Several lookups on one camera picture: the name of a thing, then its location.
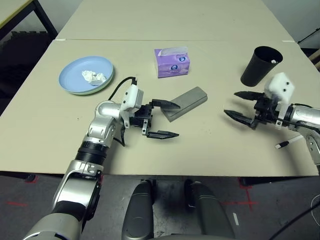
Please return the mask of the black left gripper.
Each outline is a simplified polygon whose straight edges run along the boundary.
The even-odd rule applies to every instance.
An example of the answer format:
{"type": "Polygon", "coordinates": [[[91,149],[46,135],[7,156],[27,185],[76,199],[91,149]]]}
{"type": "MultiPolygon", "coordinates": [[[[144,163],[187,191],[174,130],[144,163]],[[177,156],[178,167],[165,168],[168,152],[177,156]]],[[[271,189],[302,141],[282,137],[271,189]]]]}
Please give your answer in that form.
{"type": "Polygon", "coordinates": [[[163,99],[152,99],[148,104],[141,105],[139,110],[137,110],[132,116],[129,117],[130,125],[141,128],[141,134],[146,136],[147,138],[164,140],[178,137],[178,133],[170,131],[149,131],[152,122],[152,109],[154,107],[160,107],[161,109],[166,110],[180,109],[180,106],[174,102],[163,99]]]}

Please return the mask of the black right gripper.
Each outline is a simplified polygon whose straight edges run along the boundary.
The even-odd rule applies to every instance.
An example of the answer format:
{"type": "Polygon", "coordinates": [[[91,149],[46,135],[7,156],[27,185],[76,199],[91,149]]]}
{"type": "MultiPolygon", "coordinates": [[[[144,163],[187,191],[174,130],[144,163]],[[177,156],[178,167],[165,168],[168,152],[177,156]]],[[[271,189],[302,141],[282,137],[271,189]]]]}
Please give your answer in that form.
{"type": "Polygon", "coordinates": [[[279,115],[276,113],[278,105],[276,98],[270,99],[265,97],[264,93],[253,91],[239,91],[235,92],[234,95],[244,100],[256,101],[253,107],[255,109],[255,115],[252,119],[237,111],[224,110],[227,116],[251,129],[256,129],[258,124],[276,124],[279,115]]]}

